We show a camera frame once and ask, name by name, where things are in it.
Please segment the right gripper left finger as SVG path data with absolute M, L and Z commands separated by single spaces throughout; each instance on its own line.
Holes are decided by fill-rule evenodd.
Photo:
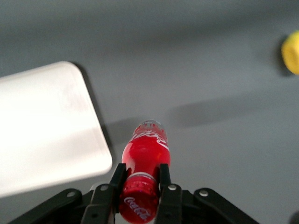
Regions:
M 20 215 L 11 224 L 114 224 L 118 196 L 126 179 L 126 165 L 117 165 L 109 183 L 82 194 L 65 189 Z

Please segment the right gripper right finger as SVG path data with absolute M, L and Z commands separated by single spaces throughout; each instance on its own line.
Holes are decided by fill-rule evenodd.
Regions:
M 156 224 L 256 224 L 257 221 L 210 188 L 193 194 L 171 182 L 169 165 L 159 169 L 161 187 Z

